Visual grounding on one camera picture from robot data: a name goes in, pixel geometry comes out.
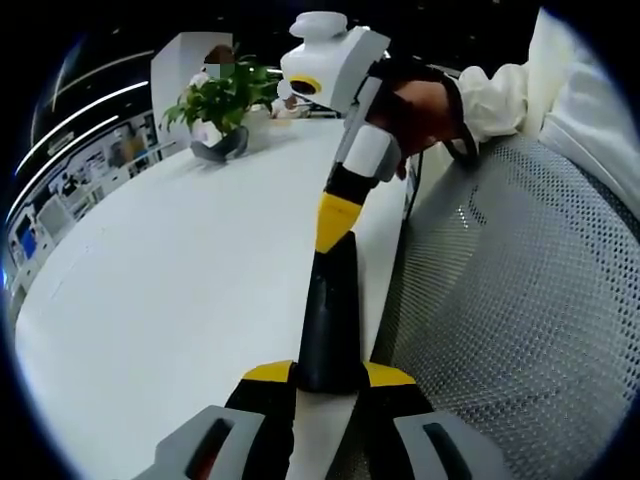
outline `yellow trim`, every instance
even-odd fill
[[[322,85],[320,85],[320,82],[318,82],[315,78],[310,77],[308,75],[293,75],[291,78],[289,78],[289,83],[296,82],[296,81],[308,83],[313,88],[315,88],[316,92],[314,93],[314,95],[322,91]]]
[[[390,387],[394,385],[412,385],[416,381],[402,370],[372,362],[364,362],[372,387]]]
[[[316,250],[327,253],[356,223],[362,205],[324,192],[318,207]]]
[[[249,370],[242,379],[287,383],[292,363],[291,360],[284,360],[282,362],[260,365],[253,370]]]

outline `gray pot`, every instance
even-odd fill
[[[191,142],[191,150],[198,158],[215,163],[226,163],[229,158],[242,155],[247,149],[248,143],[249,130],[241,125],[210,147],[194,140]]]

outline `hand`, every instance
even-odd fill
[[[374,101],[367,121],[396,138],[403,159],[457,137],[447,91],[441,83],[415,80],[395,85],[393,91],[400,101],[389,96]],[[406,176],[405,163],[398,167],[400,178]]]

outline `black wrist strap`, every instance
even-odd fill
[[[456,82],[443,71],[437,68],[419,64],[413,60],[383,59],[374,63],[369,69],[369,74],[380,78],[383,82],[408,82],[412,80],[423,80],[427,82],[441,83],[449,100],[451,115],[460,140],[464,144],[465,151],[458,150],[453,141],[443,142],[449,154],[462,166],[471,168],[477,164],[478,149],[473,140],[469,128],[464,123],[464,109],[462,97]],[[388,91],[389,87],[381,88],[382,92]]]

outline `perforated metal mesh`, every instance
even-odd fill
[[[491,437],[515,478],[578,478],[640,383],[638,223],[538,143],[482,157],[415,211],[374,360]],[[329,478],[368,478],[360,440],[350,425]]]

